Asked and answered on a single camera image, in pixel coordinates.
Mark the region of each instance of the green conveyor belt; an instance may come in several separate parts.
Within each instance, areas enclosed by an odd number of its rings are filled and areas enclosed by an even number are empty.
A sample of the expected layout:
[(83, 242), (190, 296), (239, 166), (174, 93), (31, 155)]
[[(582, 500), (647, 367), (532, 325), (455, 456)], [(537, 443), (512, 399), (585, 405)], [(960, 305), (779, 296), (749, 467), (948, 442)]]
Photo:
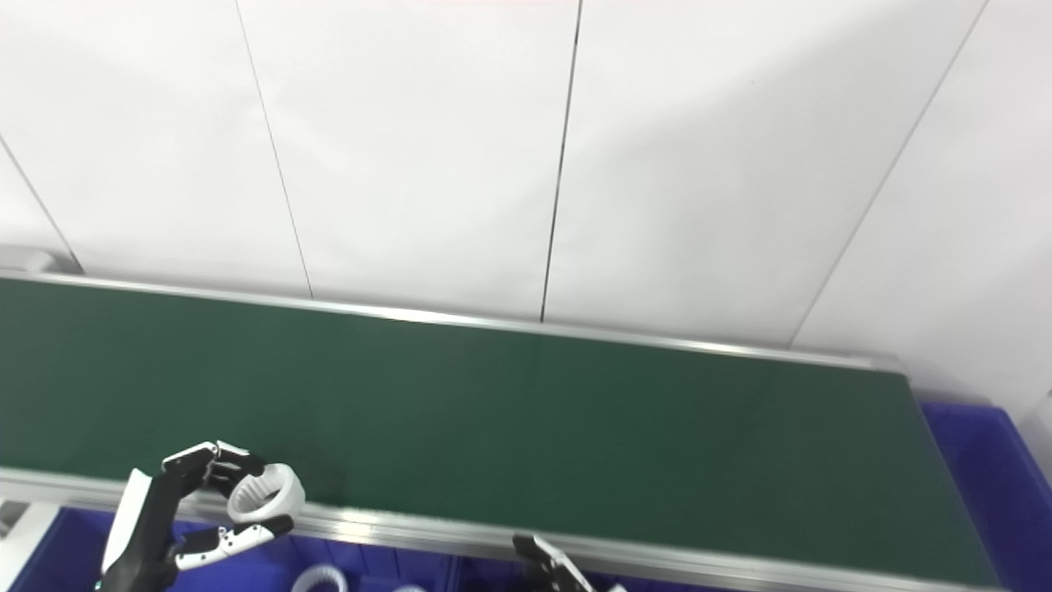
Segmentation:
[(898, 374), (0, 279), (0, 465), (216, 438), (323, 504), (996, 586)]

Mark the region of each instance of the blue crate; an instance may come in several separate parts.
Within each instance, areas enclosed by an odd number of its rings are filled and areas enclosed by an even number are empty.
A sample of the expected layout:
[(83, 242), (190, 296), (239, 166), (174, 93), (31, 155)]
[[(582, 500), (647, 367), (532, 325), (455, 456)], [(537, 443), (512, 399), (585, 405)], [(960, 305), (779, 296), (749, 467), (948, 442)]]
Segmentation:
[[(84, 592), (99, 578), (99, 564), (114, 515), (62, 509), (11, 592)], [(207, 528), (176, 523), (177, 536)], [(283, 536), (228, 559), (179, 574), (173, 592), (288, 592), (307, 568), (331, 564), (351, 592), (391, 592), (408, 584), (450, 592), (456, 558), (438, 553)]]
[(1008, 414), (920, 408), (1002, 584), (1012, 592), (1052, 590), (1052, 490)]

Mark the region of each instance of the white ring-shaped part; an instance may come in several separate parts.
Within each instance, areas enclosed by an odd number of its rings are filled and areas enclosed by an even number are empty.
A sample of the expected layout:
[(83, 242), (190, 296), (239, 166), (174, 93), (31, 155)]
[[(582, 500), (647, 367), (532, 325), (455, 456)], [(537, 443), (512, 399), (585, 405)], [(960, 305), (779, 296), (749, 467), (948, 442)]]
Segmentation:
[(235, 524), (261, 523), (283, 514), (296, 519), (304, 502), (306, 494), (292, 468), (274, 464), (258, 477), (241, 479), (226, 502), (226, 513)]
[(338, 592), (347, 592), (347, 578), (343, 576), (343, 572), (340, 568), (327, 564), (308, 568), (301, 573), (292, 584), (292, 592), (307, 592), (315, 586), (326, 583), (336, 584)]

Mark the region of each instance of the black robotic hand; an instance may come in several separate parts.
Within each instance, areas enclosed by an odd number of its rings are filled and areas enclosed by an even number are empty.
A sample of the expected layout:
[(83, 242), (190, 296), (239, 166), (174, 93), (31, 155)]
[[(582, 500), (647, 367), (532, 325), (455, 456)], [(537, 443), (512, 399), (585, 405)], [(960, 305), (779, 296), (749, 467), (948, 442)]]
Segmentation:
[[(537, 535), (511, 537), (515, 553), (526, 559), (526, 575), (534, 592), (596, 592), (573, 562), (558, 547)], [(626, 592), (620, 584), (607, 592)]]
[(266, 469), (266, 462), (247, 450), (215, 442), (165, 458), (155, 477), (133, 470), (109, 531), (96, 590), (160, 592), (182, 570), (214, 564), (292, 530), (294, 512), (288, 512), (232, 529), (195, 531), (180, 540), (171, 533), (183, 497), (206, 488), (228, 498), (242, 479), (260, 477)]

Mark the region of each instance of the white wall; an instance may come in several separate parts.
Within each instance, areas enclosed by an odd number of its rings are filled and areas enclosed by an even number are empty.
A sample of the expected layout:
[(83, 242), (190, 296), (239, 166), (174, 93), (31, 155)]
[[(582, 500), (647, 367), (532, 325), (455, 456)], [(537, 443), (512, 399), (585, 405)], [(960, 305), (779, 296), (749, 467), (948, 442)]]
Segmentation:
[(7, 0), (0, 88), (88, 273), (307, 293), (232, 2)]
[(546, 320), (784, 347), (979, 6), (586, 2)]
[(7, 0), (0, 136), (36, 195), (5, 149), (0, 242), (890, 353), (1052, 424), (1046, 3), (991, 0), (940, 87), (983, 0), (583, 6), (561, 163), (575, 0)]
[(242, 0), (317, 298), (537, 319), (576, 0)]
[(1021, 420), (1052, 388), (1052, 4), (992, 0), (794, 346)]

